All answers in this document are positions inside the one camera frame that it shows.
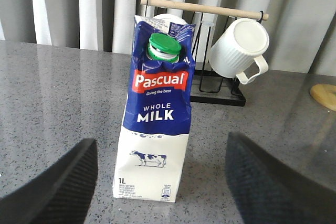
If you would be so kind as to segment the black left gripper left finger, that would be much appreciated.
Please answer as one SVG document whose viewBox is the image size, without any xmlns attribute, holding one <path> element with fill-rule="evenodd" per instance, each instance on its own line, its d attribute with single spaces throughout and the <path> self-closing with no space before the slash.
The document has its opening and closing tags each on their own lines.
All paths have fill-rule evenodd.
<svg viewBox="0 0 336 224">
<path fill-rule="evenodd" d="M 84 223 L 98 177 L 97 142 L 85 138 L 1 199 L 1 223 Z"/>
</svg>

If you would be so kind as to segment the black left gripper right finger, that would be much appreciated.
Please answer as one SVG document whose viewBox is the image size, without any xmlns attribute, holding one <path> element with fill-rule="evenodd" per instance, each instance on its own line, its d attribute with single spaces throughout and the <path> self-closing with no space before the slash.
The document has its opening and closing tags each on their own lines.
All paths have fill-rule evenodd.
<svg viewBox="0 0 336 224">
<path fill-rule="evenodd" d="M 335 191 L 303 176 L 239 132 L 225 173 L 244 223 L 335 223 Z"/>
</svg>

